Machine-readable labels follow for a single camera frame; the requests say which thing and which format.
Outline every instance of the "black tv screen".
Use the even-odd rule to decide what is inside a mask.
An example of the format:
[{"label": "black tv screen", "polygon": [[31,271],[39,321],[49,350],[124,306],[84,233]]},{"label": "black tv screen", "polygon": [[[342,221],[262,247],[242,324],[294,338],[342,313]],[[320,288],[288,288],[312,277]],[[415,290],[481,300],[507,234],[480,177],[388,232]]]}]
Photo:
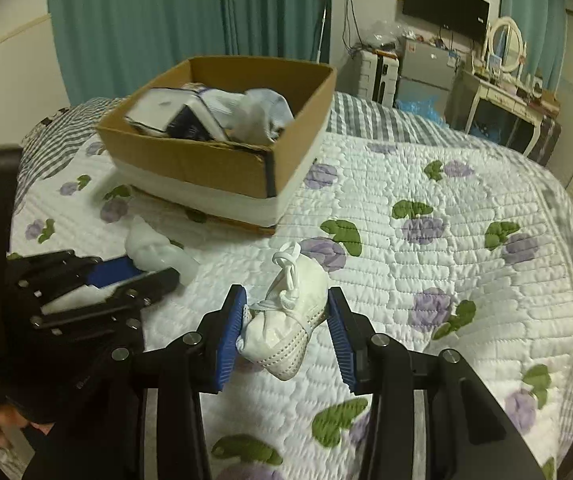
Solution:
[{"label": "black tv screen", "polygon": [[404,0],[402,12],[479,43],[486,37],[489,3],[484,0]]}]

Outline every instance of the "refrigerator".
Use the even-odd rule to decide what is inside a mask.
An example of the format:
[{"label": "refrigerator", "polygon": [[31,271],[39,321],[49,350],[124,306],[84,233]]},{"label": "refrigerator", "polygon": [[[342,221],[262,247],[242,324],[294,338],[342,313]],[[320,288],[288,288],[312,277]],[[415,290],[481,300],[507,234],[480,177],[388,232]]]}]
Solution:
[{"label": "refrigerator", "polygon": [[448,50],[406,40],[395,100],[418,102],[433,99],[433,107],[443,116],[453,88],[456,66],[457,56]]}]

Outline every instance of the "green curtain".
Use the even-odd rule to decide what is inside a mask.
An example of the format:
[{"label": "green curtain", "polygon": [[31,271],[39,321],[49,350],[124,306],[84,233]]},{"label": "green curtain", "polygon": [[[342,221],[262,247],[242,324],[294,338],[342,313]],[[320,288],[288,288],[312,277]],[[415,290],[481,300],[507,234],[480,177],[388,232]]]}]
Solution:
[{"label": "green curtain", "polygon": [[564,58],[565,0],[502,0],[501,15],[511,16],[528,42],[522,79],[540,68],[545,88],[554,91]]},{"label": "green curtain", "polygon": [[128,95],[191,56],[317,59],[326,7],[327,0],[48,0],[71,104]]}]

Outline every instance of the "bed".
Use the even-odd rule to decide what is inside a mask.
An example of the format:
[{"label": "bed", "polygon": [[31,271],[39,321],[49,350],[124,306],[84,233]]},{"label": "bed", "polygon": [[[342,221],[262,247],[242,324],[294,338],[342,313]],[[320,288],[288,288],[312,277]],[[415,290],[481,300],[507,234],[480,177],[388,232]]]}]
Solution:
[{"label": "bed", "polygon": [[[156,349],[197,327],[233,283],[249,303],[263,299],[279,270],[273,252],[301,242],[376,330],[416,351],[458,349],[554,477],[573,439],[573,207],[547,170],[337,92],[316,162],[275,235],[262,237],[123,186],[94,130],[117,102],[62,110],[25,139],[13,252],[118,256],[141,215],[201,263],[190,286],[143,311]],[[359,251],[333,240],[338,220],[355,225]],[[343,384],[326,323],[291,381],[239,362],[223,393],[202,396],[214,478],[352,478],[369,402]],[[154,424],[152,392],[148,478]],[[239,444],[255,454],[231,456]]]}]

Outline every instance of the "white quilted bedspread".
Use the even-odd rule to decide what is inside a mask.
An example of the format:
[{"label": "white quilted bedspread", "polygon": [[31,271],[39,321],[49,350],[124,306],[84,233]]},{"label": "white quilted bedspread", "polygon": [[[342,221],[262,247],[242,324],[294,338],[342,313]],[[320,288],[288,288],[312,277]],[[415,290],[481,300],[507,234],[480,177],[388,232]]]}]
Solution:
[{"label": "white quilted bedspread", "polygon": [[[189,218],[180,206],[121,186],[98,141],[93,136],[60,173],[33,184],[14,217],[12,250],[118,256],[135,214],[184,244],[201,263],[198,277],[144,310],[147,349],[194,330],[205,313],[220,308],[233,283],[246,287],[249,302],[263,299],[279,270],[273,252],[285,241],[309,240],[305,250],[316,253],[333,284],[376,330],[417,351],[458,349],[540,465],[549,461],[550,468],[566,451],[560,442],[573,394],[573,267],[531,177],[501,155],[327,134],[318,164],[276,234],[266,238],[199,214]],[[436,160],[444,166],[425,172]],[[408,212],[409,205],[399,204],[405,200],[428,207],[419,206],[418,218],[395,218]],[[359,243],[341,234],[330,240],[333,232],[320,227],[329,220],[354,224]],[[501,233],[487,237],[493,222],[504,222],[491,228]],[[242,472],[253,470],[257,479],[348,478],[365,401],[349,404],[342,422],[327,415],[352,398],[326,323],[314,332],[291,381],[236,367],[221,394],[202,396],[214,477],[246,478]],[[154,404],[150,415],[149,458]],[[241,442],[253,443],[244,448],[252,452],[250,463],[240,463]],[[153,460],[147,469],[154,471]]]}]

